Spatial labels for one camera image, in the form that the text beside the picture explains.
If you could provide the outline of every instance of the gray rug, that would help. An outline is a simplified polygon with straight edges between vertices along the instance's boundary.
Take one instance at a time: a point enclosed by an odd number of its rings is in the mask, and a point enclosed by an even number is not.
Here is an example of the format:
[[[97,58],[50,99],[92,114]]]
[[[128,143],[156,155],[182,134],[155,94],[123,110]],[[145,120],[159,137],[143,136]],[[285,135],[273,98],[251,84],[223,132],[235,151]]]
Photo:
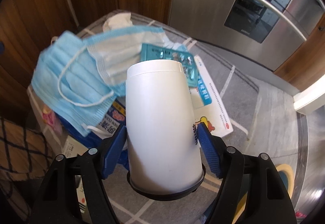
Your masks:
[[[102,32],[102,25],[105,20],[119,12],[122,11],[116,10],[100,18],[86,30],[82,30],[78,36],[80,38],[89,36],[89,30],[95,34]],[[232,64],[218,56],[213,49],[196,42],[189,36],[138,14],[132,13],[131,20],[134,25],[151,24],[152,26],[163,27],[171,41],[185,42],[191,53],[201,57],[218,92],[224,90],[222,101],[231,119],[234,131],[225,136],[223,140],[227,145],[244,151],[256,107],[258,86]],[[209,170],[204,156],[201,155],[201,157],[207,168],[204,182],[194,193],[171,202],[153,201],[133,191],[126,181],[127,170],[118,164],[114,173],[104,180],[103,184],[119,220],[125,224],[200,223],[199,218],[215,199],[221,184],[221,181]]]

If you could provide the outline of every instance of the cartoon print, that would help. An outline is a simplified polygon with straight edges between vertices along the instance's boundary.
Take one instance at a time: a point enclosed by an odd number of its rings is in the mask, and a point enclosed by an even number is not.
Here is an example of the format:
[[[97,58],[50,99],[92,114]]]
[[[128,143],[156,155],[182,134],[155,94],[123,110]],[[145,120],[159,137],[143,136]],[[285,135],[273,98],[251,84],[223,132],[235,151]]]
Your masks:
[[[116,110],[113,111],[113,119],[117,121],[124,121],[125,117],[122,114],[119,114]]]
[[[210,132],[215,130],[215,127],[212,126],[211,122],[207,119],[207,117],[201,117],[201,119],[196,122],[195,125],[197,126],[200,122],[204,122]]]

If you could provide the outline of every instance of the surgical face mask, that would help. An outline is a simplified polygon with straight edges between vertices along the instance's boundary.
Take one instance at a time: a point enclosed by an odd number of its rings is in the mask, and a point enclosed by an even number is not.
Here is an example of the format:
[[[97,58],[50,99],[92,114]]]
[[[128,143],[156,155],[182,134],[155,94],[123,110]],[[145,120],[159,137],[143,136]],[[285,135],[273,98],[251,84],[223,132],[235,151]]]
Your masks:
[[[118,95],[125,96],[126,71],[140,62],[141,46],[173,46],[162,28],[132,26],[104,32],[85,40],[88,52],[96,60],[104,82]]]
[[[87,136],[116,95],[104,83],[95,60],[84,47],[81,39],[64,32],[40,54],[31,84],[47,106]]]
[[[132,26],[84,40],[65,32],[41,53],[32,86],[45,104],[86,136],[89,129],[98,131],[95,126],[116,96],[125,95],[126,71],[139,62],[142,43],[182,49],[162,28]]]

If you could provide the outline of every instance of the plaid cushion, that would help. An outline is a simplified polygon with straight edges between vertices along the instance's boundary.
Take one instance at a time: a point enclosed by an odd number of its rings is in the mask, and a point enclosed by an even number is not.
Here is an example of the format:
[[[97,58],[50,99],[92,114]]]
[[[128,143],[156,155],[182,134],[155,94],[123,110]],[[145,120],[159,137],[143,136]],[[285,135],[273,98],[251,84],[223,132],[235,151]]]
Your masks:
[[[43,177],[53,160],[53,151],[43,134],[0,119],[0,179]]]
[[[29,223],[29,216],[31,213],[30,207],[16,189],[15,185],[10,181],[0,180],[0,189],[17,215],[24,223]]]

